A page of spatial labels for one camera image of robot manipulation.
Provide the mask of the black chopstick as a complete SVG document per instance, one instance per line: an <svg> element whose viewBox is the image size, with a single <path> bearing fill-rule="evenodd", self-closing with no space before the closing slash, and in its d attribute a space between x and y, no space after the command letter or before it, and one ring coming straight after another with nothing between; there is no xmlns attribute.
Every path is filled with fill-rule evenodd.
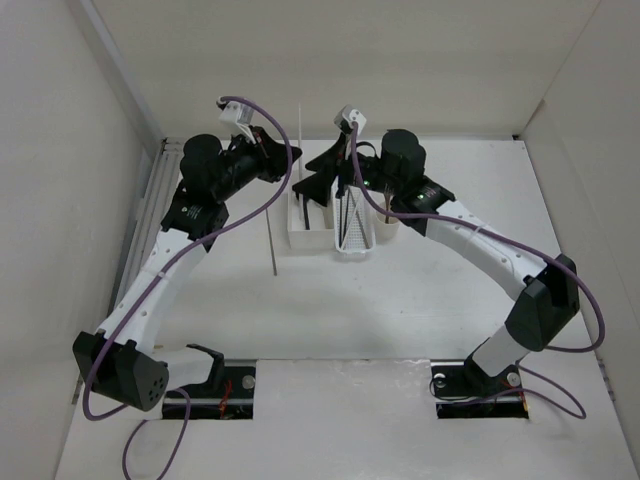
<svg viewBox="0 0 640 480"><path fill-rule="evenodd" d="M344 193L341 193L337 198L337 207L338 207L338 223L337 223L338 247L340 247L343 239L342 231L343 231L343 222L344 222Z"/></svg>
<svg viewBox="0 0 640 480"><path fill-rule="evenodd" d="M339 246L341 249L345 249L350 229L356 217L357 202L351 189L347 190L342 200L345 201L345 204L341 204L344 208L342 208L340 212L341 231L339 235Z"/></svg>

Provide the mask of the black plastic spoon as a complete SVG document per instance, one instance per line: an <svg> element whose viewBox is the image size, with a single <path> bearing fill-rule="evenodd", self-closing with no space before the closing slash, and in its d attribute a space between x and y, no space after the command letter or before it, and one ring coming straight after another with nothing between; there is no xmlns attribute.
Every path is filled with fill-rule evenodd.
<svg viewBox="0 0 640 480"><path fill-rule="evenodd" d="M309 216L309 210L308 210L308 198L305 197L305 196L300 196L299 197L299 206L300 206L300 211L301 211L301 215L302 215L304 229L306 231L309 231L310 230L310 216Z"/></svg>

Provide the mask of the silver metal chopstick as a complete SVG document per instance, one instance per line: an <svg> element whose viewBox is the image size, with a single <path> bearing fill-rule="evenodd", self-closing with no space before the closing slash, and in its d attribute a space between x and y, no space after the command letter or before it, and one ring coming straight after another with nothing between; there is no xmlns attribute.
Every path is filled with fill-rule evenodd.
<svg viewBox="0 0 640 480"><path fill-rule="evenodd" d="M272 233L272 227L271 227L271 221L270 221L268 209L265 210L265 219L266 219L266 225L267 225L267 234L268 234L268 241L269 241L272 271L273 271L274 277L276 277L278 275L277 261L276 261L274 242L273 242L273 233Z"/></svg>

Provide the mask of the light wooden chopstick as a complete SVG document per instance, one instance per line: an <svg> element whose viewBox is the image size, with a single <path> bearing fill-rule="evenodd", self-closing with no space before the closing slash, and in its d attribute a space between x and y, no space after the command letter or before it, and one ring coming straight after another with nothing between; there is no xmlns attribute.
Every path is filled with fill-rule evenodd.
<svg viewBox="0 0 640 480"><path fill-rule="evenodd" d="M298 103L298 114L297 114L297 146L301 150L301 156L298 160L298 180L304 179L304 153L303 153L303 128L302 128L302 105Z"/></svg>

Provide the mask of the brown wooden fork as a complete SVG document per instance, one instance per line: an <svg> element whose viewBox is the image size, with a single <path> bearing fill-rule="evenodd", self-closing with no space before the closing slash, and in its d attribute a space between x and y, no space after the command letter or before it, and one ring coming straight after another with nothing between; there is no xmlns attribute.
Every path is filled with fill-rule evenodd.
<svg viewBox="0 0 640 480"><path fill-rule="evenodd" d="M385 223L386 224L391 224L394 222L393 218L389 215L389 212L391 211L391 201L393 198L393 192L391 190L386 190L384 192L384 202L385 202Z"/></svg>

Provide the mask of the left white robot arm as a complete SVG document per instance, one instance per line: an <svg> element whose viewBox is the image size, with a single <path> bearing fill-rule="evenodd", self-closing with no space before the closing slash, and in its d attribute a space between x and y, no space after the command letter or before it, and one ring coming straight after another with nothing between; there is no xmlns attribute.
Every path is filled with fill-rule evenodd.
<svg viewBox="0 0 640 480"><path fill-rule="evenodd" d="M195 389L209 397L223 387L222 353L197 344L157 353L154 346L182 284L229 218L226 200L255 179L280 181L302 155L261 127L251 132L251 139L239 134L227 146L210 134L184 144L181 180L147 261L97 331L80 332L73 343L86 393L148 412L168 391Z"/></svg>

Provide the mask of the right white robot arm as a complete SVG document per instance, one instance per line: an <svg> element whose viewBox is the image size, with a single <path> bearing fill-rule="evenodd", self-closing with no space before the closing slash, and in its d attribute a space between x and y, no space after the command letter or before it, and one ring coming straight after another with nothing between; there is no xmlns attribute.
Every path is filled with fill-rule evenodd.
<svg viewBox="0 0 640 480"><path fill-rule="evenodd" d="M380 153L371 156L347 141L341 134L310 161L311 176L296 183L294 192L320 205L342 196L349 186L388 193L390 210L404 225L455 251L501 286L514 305L504 324L465 359L457 374L471 395L495 393L509 368L544 350L577 314L574 262L565 255L545 261L471 226L471 212L426 175L427 153L412 132L387 131Z"/></svg>

